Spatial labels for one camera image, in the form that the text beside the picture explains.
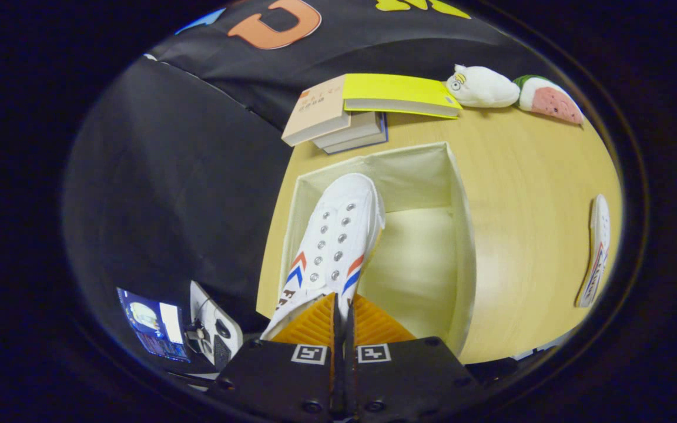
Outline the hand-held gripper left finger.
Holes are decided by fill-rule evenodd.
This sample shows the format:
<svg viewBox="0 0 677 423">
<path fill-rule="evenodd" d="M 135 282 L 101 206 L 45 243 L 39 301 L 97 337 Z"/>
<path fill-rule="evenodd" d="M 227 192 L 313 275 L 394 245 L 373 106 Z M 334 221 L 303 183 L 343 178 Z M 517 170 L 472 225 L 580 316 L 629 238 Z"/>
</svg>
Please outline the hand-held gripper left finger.
<svg viewBox="0 0 677 423">
<path fill-rule="evenodd" d="M 245 343 L 206 396 L 252 419 L 333 420 L 338 317 L 336 295 L 320 298 L 271 340 Z"/>
</svg>

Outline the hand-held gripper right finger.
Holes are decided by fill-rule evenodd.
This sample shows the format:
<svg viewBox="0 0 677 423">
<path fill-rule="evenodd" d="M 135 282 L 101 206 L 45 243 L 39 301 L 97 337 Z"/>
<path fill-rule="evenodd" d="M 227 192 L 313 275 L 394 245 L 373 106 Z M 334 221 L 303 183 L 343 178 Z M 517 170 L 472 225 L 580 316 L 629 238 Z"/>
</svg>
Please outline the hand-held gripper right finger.
<svg viewBox="0 0 677 423">
<path fill-rule="evenodd" d="M 481 384 L 440 337 L 415 337 L 356 295 L 340 367 L 340 404 L 354 421 L 436 421 L 481 399 Z"/>
</svg>

